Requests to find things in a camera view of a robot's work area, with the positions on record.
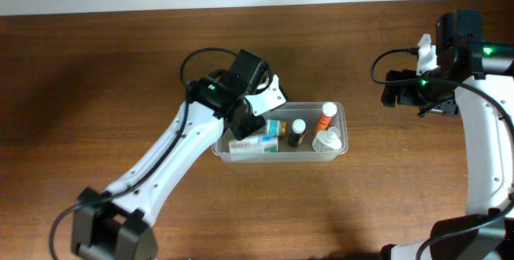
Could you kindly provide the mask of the white green medicine box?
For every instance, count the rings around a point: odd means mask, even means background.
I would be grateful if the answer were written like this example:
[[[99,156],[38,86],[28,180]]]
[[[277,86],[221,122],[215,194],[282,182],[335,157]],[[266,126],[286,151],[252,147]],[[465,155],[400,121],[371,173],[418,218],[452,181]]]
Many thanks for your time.
[[[231,140],[229,142],[230,153],[264,153],[277,152],[279,138],[273,135],[249,136],[243,140]]]

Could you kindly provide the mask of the tiger balm glass jar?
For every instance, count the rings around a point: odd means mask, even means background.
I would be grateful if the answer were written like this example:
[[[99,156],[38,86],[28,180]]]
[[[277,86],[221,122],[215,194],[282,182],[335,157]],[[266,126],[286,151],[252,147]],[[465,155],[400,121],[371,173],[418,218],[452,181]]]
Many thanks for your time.
[[[266,121],[265,133],[270,136],[281,137],[286,134],[287,123],[282,120],[268,119]]]

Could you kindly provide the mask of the orange tube white cap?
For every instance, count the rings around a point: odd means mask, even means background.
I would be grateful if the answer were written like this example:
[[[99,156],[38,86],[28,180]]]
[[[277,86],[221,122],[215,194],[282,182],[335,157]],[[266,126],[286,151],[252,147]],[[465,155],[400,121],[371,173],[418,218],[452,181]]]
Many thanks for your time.
[[[321,108],[321,114],[318,118],[313,134],[316,135],[320,131],[328,129],[332,118],[337,114],[338,107],[333,102],[325,102]]]

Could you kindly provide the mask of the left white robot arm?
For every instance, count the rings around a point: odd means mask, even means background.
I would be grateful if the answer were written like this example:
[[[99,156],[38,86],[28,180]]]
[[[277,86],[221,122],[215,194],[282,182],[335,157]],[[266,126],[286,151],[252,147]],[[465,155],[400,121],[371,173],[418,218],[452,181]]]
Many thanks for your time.
[[[261,129],[264,113],[287,100],[270,65],[247,50],[201,79],[181,81],[185,100],[170,126],[123,176],[102,191],[86,188],[53,221],[47,246],[57,258],[59,223],[72,217],[71,252],[82,259],[155,259],[153,226],[192,164],[225,131],[242,140]]]

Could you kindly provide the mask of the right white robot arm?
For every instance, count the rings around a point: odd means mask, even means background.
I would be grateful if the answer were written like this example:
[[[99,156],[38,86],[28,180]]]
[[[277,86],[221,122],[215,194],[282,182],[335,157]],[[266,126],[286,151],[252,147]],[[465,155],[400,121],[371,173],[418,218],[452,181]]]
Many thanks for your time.
[[[389,244],[382,259],[511,259],[513,257],[513,46],[487,41],[479,11],[442,15],[436,38],[423,35],[408,53],[415,70],[388,71],[387,107],[410,105],[462,118],[467,204],[462,217],[437,221],[428,239]]]

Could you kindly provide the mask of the white plastic bottle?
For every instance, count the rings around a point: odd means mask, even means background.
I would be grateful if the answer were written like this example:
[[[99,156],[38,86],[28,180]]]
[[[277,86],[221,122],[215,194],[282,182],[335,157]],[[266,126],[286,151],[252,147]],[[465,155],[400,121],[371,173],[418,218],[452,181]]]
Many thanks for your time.
[[[334,152],[341,147],[341,130],[337,127],[319,131],[312,142],[312,148],[316,152]]]

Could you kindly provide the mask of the dark brown bottle white cap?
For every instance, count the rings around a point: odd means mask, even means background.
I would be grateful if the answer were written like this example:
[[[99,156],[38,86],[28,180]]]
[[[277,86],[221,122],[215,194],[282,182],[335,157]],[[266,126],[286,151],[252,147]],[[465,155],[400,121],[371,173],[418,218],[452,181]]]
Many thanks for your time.
[[[297,148],[303,141],[306,131],[306,123],[302,119],[296,119],[292,122],[292,130],[288,135],[288,145]]]

